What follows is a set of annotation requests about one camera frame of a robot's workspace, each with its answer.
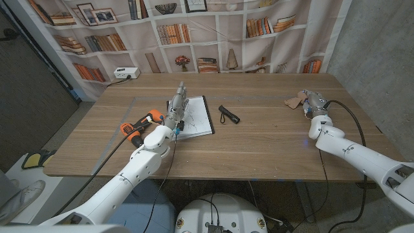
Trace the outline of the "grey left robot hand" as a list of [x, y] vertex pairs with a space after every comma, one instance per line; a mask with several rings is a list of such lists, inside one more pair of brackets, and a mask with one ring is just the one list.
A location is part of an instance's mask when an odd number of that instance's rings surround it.
[[182, 120], [186, 106], [188, 104], [186, 98], [186, 87], [184, 82], [178, 86], [177, 92], [172, 101], [168, 105], [168, 111], [164, 120], [164, 125], [170, 129], [175, 129], [177, 124]]

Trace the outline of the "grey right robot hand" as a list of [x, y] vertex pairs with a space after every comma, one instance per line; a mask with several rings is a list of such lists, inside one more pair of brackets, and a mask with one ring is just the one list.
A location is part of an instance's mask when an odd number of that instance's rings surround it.
[[303, 92], [306, 94], [303, 103], [303, 110], [306, 118], [311, 120], [319, 115], [328, 115], [328, 110], [324, 107], [327, 100], [320, 93], [306, 89], [303, 90]]

